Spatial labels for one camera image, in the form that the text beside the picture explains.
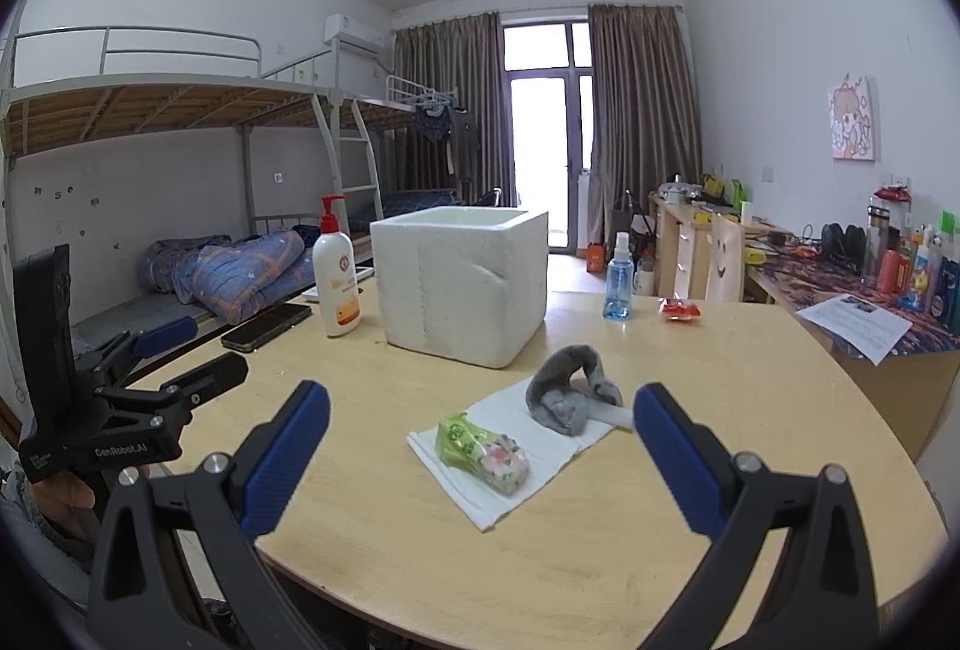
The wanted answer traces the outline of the left hand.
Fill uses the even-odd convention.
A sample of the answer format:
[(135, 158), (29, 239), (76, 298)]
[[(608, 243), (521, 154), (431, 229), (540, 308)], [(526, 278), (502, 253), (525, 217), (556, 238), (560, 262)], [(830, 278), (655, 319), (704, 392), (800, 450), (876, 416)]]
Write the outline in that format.
[(99, 520), (94, 513), (94, 491), (75, 474), (60, 471), (52, 478), (29, 483), (29, 494), (37, 510), (49, 523), (85, 543), (94, 543), (99, 535)]

